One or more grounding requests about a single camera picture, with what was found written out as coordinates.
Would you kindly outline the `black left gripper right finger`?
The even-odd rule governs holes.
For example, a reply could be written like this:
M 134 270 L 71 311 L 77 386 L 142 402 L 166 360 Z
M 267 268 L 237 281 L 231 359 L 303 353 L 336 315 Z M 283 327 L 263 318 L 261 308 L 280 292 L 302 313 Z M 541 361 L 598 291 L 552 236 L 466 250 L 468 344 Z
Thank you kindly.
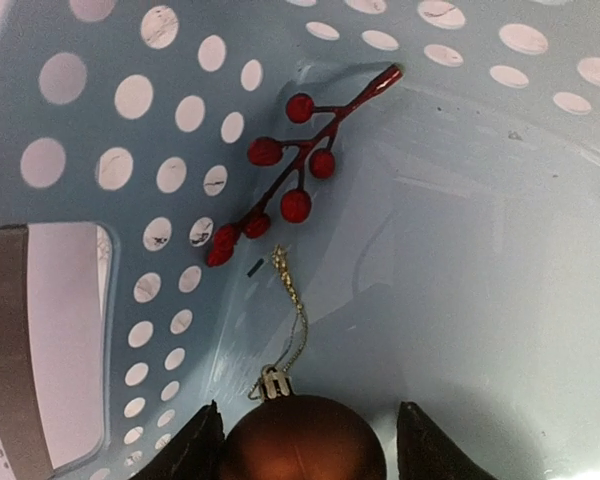
M 495 480 L 417 403 L 400 404 L 396 427 L 400 480 Z

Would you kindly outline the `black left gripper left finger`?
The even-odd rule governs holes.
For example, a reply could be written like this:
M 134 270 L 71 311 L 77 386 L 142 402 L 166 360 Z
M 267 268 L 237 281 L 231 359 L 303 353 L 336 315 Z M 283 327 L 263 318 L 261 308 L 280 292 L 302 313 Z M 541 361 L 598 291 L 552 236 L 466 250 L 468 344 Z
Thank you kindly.
M 225 435 L 215 401 L 204 405 L 133 479 L 209 480 Z

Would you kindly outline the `dark red bauble ornament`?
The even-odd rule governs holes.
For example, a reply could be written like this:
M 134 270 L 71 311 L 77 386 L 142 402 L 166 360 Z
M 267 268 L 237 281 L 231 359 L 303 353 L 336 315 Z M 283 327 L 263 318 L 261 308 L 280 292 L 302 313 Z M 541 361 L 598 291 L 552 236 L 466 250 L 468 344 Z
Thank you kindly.
M 358 413 L 335 400 L 294 392 L 290 371 L 308 343 L 309 320 L 286 250 L 272 265 L 293 305 L 289 341 L 265 365 L 249 392 L 259 405 L 231 429 L 216 460 L 215 479 L 386 479 L 381 443 Z

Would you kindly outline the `light blue perforated plastic basket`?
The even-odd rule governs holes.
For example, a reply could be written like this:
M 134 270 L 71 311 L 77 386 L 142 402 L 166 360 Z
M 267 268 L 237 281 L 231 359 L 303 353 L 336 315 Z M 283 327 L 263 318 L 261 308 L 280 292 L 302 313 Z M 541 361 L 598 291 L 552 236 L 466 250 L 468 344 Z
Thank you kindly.
M 206 257 L 344 105 L 309 218 Z M 0 1 L 0 479 L 133 479 L 226 428 L 295 318 L 299 393 L 397 468 L 418 403 L 499 479 L 600 479 L 600 1 Z

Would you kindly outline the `red berry sprig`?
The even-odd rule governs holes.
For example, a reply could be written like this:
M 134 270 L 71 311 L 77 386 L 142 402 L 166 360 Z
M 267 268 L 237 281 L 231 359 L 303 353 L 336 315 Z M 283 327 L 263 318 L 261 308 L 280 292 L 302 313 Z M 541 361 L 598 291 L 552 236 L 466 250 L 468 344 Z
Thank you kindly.
M 234 255 L 241 238 L 258 239 L 269 231 L 272 219 L 267 213 L 267 207 L 293 173 L 297 175 L 297 183 L 293 189 L 282 195 L 280 214 L 283 220 L 290 224 L 305 222 L 313 205 L 305 188 L 306 175 L 311 174 L 314 178 L 322 180 L 334 175 L 336 156 L 333 147 L 341 124 L 363 104 L 397 84 L 403 76 L 403 68 L 393 63 L 344 105 L 318 105 L 313 97 L 305 92 L 292 95 L 285 105 L 285 115 L 292 123 L 304 124 L 316 115 L 329 115 L 331 119 L 307 139 L 278 140 L 270 136 L 261 136 L 250 143 L 247 159 L 256 167 L 273 167 L 279 164 L 288 149 L 294 149 L 296 153 L 272 185 L 239 220 L 227 223 L 216 231 L 206 257 L 206 265 L 215 268 L 226 264 Z

